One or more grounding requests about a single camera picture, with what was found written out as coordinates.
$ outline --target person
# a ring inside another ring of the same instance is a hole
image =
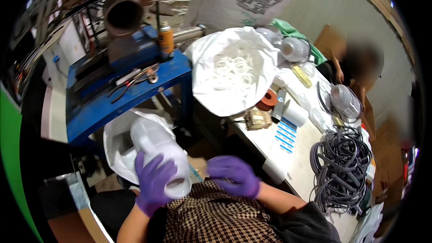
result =
[[[340,242],[335,227],[316,203],[306,203],[260,181],[239,157],[222,155],[208,160],[211,180],[192,184],[189,195],[174,201],[164,194],[164,188],[177,168],[171,160],[160,165],[162,161],[159,155],[143,167],[143,152],[138,153],[137,196],[101,192],[91,199],[105,227],[116,229],[113,223],[122,222],[118,243]],[[129,197],[128,202],[120,196]],[[129,207],[127,217],[123,217],[127,210],[116,214],[117,207]]]
[[[350,86],[351,80],[359,85],[358,98],[365,112],[366,88],[381,77],[383,68],[380,49],[368,40],[336,42],[332,58],[317,67],[318,71],[332,84]]]

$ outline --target coiled hose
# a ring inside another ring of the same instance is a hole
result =
[[[360,130],[336,126],[310,149],[310,163],[316,176],[315,203],[323,213],[327,208],[356,209],[366,192],[366,170],[372,152]]]

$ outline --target wall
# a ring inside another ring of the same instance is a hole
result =
[[[381,79],[367,93],[376,129],[387,119],[389,103],[411,93],[414,74],[402,43],[380,12],[367,0],[292,0],[277,17],[315,41],[325,24],[348,31],[369,31],[384,50]]]

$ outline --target green cloth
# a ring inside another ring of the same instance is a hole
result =
[[[285,37],[296,37],[300,39],[306,39],[306,36],[301,34],[297,29],[293,28],[292,25],[279,19],[273,19],[270,23],[272,26],[276,26]],[[327,58],[318,50],[315,46],[310,44],[310,54],[315,57],[315,66],[319,66],[327,61]]]

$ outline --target white table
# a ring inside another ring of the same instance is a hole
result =
[[[279,87],[272,84],[271,89],[277,92]],[[289,99],[294,101],[291,95],[287,93],[285,102]],[[231,120],[233,121],[242,119],[242,116],[231,117]],[[248,131],[244,123],[233,123],[232,127],[234,127],[235,131],[242,139],[248,139],[264,157],[268,157],[277,129],[276,124],[272,123],[272,125],[267,129],[254,131]],[[290,177],[287,176],[285,178],[285,183],[288,184],[290,189],[298,197],[302,198],[306,202],[309,202],[309,195],[314,186],[315,175],[310,165],[310,149],[314,143],[320,141],[322,136],[323,134],[308,119],[302,127],[297,128],[297,136],[292,157],[290,159],[291,161],[286,163]],[[315,192],[312,192],[310,200],[313,201],[314,197]],[[331,218],[327,217],[327,219],[338,230],[341,241],[343,243],[349,242],[358,223],[355,217],[347,213],[340,216],[336,213],[332,213]]]

